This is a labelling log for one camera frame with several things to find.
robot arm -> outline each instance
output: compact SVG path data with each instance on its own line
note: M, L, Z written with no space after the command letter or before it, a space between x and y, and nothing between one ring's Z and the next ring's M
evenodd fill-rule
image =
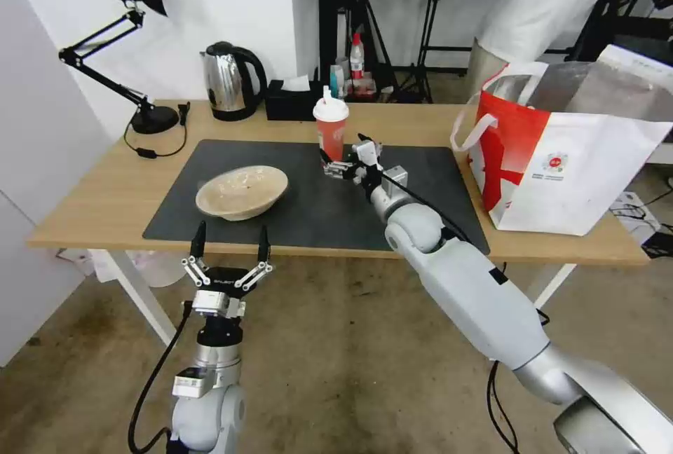
M205 222L192 241L190 256L182 261L198 288L193 310L205 318L198 332L194 365L175 376L173 396L178 398L172 416L169 442L180 452L234 454L245 418L245 395L240 377L239 347L243 298L273 271L266 227L259 238L257 265L239 268L208 267L203 261Z
M383 171L380 145L360 138L352 163L335 169L327 162L325 173L365 187L386 225L390 247L406 258L475 349L502 362L537 397L566 407L554 424L564 447L570 452L673 453L670 419L612 370L554 347L521 290L445 227L435 210L402 189L407 173L401 167Z

black desk mat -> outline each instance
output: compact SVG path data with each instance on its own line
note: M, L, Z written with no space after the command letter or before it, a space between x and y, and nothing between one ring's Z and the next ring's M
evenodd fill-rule
M489 253L454 155L440 147L385 146L385 167L401 165L411 190L451 217L480 251ZM230 222L196 208L198 189L213 177L247 165L271 165L290 181L285 194L258 217ZM316 144L244 142L205 139L199 142L149 222L143 237L191 241L199 222L208 223L208 242L256 244L268 226L271 246L390 250L384 226L364 190L350 181L325 176Z

white cup lid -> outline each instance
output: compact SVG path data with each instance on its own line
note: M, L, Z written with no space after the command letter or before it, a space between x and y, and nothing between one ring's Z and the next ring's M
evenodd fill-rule
M322 87L322 98L313 107L315 119L336 122L348 118L348 106L343 100L332 97L329 86Z

lamp arm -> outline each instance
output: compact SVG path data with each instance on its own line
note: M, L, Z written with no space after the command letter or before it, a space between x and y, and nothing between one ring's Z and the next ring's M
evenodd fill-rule
M126 37L129 35L131 32L135 32L139 28L142 28L142 21L144 17L144 12L140 11L136 8L131 8L129 11L122 16L121 18L113 21L109 25L106 25L105 27L101 28L97 32L94 32L90 36L82 39L76 44L73 44L72 46L69 46L67 48L63 48L61 51L58 52L58 57L59 59L65 63L66 65L69 65L70 67L79 70L82 74L85 74L86 76L89 76L92 78L94 81L97 81L101 83L104 86L107 86L110 90L114 91L115 93L118 93L122 97L126 98L127 100L130 100L134 104L140 107L146 107L148 109L153 108L154 106L147 101L147 96L146 95L138 95L138 92L134 92L130 90L129 88L125 87L124 85L121 85L119 83L115 83L113 80L110 78L107 78L106 76L103 76L100 72L95 71L91 67L88 67L87 65L84 64L84 60L87 57L90 57L94 53L97 53L103 48L106 48L110 44L117 42L119 39L122 39L123 37ZM100 44L95 45L95 47L91 48L89 51L86 51L84 54L79 54L78 51L83 50L87 48L87 46L90 44L90 42L93 39L96 39L100 35L104 34L108 30L116 27L117 25L123 23L124 21L129 20L132 23L132 26L129 27L127 30L124 32L121 32L120 34L116 35L112 39L109 39L108 41L102 42Z

black tissue box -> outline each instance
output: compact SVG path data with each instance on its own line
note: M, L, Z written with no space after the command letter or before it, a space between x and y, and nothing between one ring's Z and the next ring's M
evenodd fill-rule
M322 97L320 81L309 81L311 88L306 92L283 90L283 82L273 79L268 85L264 101L266 119L275 121L315 121L313 107Z

